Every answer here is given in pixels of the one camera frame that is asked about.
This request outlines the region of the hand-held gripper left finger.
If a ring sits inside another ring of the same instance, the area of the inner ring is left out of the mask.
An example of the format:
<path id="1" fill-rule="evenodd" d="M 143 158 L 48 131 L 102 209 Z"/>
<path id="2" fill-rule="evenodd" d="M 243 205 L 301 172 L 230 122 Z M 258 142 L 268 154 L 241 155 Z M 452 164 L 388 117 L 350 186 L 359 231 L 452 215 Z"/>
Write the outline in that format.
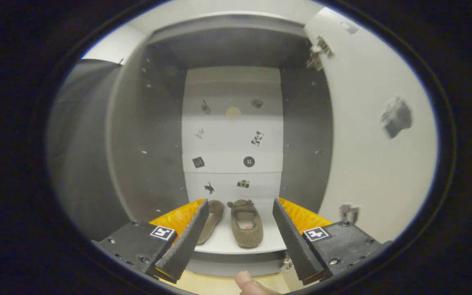
<path id="1" fill-rule="evenodd" d="M 170 283 L 180 280 L 209 216 L 208 200 L 152 220 L 132 220 L 93 245 L 126 267 Z"/>

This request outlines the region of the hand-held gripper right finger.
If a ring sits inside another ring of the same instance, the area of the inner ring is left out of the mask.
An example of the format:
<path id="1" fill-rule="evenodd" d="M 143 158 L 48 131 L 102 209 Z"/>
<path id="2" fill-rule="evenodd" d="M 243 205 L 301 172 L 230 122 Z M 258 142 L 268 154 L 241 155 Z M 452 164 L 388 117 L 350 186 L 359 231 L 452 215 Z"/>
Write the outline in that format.
<path id="1" fill-rule="evenodd" d="M 362 265 L 391 245 L 381 243 L 348 220 L 357 213 L 341 207 L 342 220 L 331 223 L 316 213 L 283 198 L 273 203 L 273 217 L 303 285 L 339 276 Z"/>

